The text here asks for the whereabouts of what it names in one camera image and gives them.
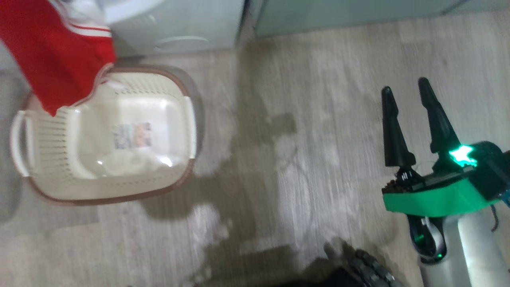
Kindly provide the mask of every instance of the green plastic part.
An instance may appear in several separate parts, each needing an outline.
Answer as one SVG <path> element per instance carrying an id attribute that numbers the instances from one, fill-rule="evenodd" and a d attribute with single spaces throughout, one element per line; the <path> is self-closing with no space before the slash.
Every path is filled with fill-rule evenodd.
<path id="1" fill-rule="evenodd" d="M 384 194 L 382 198 L 387 211 L 424 217 L 472 213 L 499 202 L 499 199 L 487 201 L 467 178 L 442 188 L 417 193 Z"/>

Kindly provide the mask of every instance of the white appliance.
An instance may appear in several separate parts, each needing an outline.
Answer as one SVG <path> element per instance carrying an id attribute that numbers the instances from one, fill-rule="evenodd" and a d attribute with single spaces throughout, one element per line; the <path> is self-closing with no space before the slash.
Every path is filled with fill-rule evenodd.
<path id="1" fill-rule="evenodd" d="M 118 57 L 234 47 L 244 0 L 101 0 Z"/>

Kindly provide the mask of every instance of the label inside basket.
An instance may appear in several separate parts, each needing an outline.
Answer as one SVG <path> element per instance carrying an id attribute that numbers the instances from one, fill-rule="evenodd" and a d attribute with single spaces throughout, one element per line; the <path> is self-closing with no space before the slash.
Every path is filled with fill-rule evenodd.
<path id="1" fill-rule="evenodd" d="M 121 124 L 113 127 L 115 149 L 126 150 L 152 146 L 150 123 Z"/>

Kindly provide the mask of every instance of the beige plastic basket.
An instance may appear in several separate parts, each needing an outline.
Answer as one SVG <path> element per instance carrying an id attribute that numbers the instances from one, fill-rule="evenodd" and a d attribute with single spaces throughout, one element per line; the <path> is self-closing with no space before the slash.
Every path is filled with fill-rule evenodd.
<path id="1" fill-rule="evenodd" d="M 155 196 L 192 171 L 195 117 L 179 79 L 148 68 L 115 68 L 108 78 L 93 98 L 60 108 L 55 117 L 32 96 L 14 119 L 14 163 L 52 201 L 90 205 Z"/>

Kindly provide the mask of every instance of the red cloth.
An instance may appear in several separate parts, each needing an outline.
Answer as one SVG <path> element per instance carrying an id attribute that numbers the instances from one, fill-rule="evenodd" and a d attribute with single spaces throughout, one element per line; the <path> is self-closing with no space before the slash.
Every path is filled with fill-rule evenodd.
<path id="1" fill-rule="evenodd" d="M 115 62 L 108 27 L 75 25 L 58 0 L 0 0 L 0 39 L 52 116 L 92 96 Z"/>

